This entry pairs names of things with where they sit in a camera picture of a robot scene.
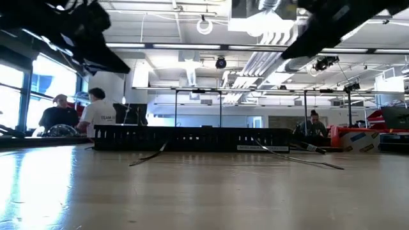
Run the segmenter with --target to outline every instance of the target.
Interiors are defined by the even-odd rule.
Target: person
[[[78,124],[79,118],[77,111],[70,108],[67,104],[66,95],[57,95],[53,99],[53,103],[57,103],[56,107],[48,108],[44,111],[38,124],[48,131],[54,125],[68,125],[74,127]]]
[[[303,133],[304,136],[328,136],[327,128],[325,128],[325,125],[320,122],[320,115],[318,115],[315,110],[311,111],[310,120],[307,121],[307,133],[305,133],[305,121],[297,128],[299,128],[299,131]]]
[[[87,137],[95,137],[94,125],[115,125],[116,111],[114,106],[107,103],[105,92],[100,88],[88,91],[91,103],[85,107],[77,129],[86,130]]]

